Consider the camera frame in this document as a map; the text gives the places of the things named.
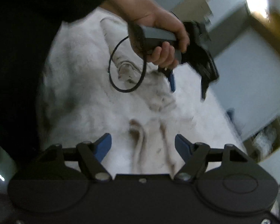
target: metal bolt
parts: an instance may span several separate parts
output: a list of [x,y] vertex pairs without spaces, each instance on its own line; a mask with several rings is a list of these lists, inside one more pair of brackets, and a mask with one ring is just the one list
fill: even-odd
[[182,181],[189,181],[191,179],[191,175],[188,173],[179,173],[175,176],[175,178],[182,180]]
[[264,219],[261,224],[270,224],[270,220],[269,219]]
[[95,175],[96,180],[98,181],[109,181],[111,176],[108,173],[97,173]]
[[147,179],[145,179],[145,178],[139,179],[139,182],[142,183],[142,184],[146,184]]

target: hand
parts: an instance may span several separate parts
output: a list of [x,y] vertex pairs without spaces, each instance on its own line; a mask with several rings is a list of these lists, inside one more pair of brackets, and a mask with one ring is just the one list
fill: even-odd
[[[187,51],[187,46],[190,44],[189,36],[182,22],[178,20],[172,13],[158,7],[154,12],[151,12],[143,18],[136,19],[134,22],[148,27],[165,29],[175,33],[179,41],[179,49],[182,53]],[[152,55],[147,56],[147,60],[155,65],[160,66],[161,68],[174,69],[179,64],[174,56],[174,47],[168,42],[163,42],[162,47],[156,47]]]
[[[164,10],[152,0],[107,0],[101,5],[102,8],[115,13],[127,22],[135,22],[148,27],[165,29],[175,33],[179,40],[179,49],[186,52],[190,39],[184,25],[172,13]],[[129,33],[133,49],[135,40],[132,33]],[[162,47],[156,47],[147,60],[160,67],[175,68],[178,61],[174,58],[175,49],[164,42]]]

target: white towel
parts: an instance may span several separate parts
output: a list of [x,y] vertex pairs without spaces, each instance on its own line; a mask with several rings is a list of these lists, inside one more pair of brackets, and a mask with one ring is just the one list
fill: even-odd
[[[114,16],[103,18],[100,24],[109,47],[109,53],[112,54],[116,45],[128,35],[127,24]],[[135,86],[140,79],[143,60],[133,51],[129,39],[118,47],[114,53],[113,62],[117,68],[118,78],[124,82],[123,87],[125,88],[123,89]],[[157,67],[152,63],[147,64],[144,81],[135,94],[142,97],[149,108],[156,112],[168,111],[176,107],[175,98],[169,91],[167,79],[163,74],[157,72]]]
[[[165,93],[169,91],[166,79],[160,76],[161,81],[157,83],[159,74],[149,74],[150,69],[135,92],[117,92],[110,85],[107,73],[110,45],[106,43],[100,23],[106,17],[111,15],[97,10],[82,21],[64,23],[55,37],[43,72],[39,98],[43,149],[56,143],[75,147],[82,141],[95,141],[109,132],[112,148],[103,160],[103,166],[112,176],[131,173],[135,144],[129,134],[129,121],[136,119],[144,126],[155,118],[166,125],[168,146],[175,154],[170,155],[170,161],[175,169],[178,164],[183,164],[174,149],[174,137],[179,133],[193,143],[202,141],[213,148],[223,148],[224,144],[230,143],[243,149],[212,91],[208,90],[204,103],[200,101],[200,78],[188,66],[175,69],[177,89],[174,94],[169,94],[176,104],[172,110],[165,110],[167,107],[157,104],[154,110],[148,107],[146,91],[149,92],[147,97],[151,92],[163,92],[162,87],[166,88]],[[114,44],[125,36],[114,39]],[[128,58],[128,61],[134,62],[134,59]]]
[[133,173],[169,173],[171,177],[184,165],[175,150],[175,136],[182,134],[190,142],[203,142],[190,118],[153,118],[146,124],[130,121],[130,132],[135,140]]

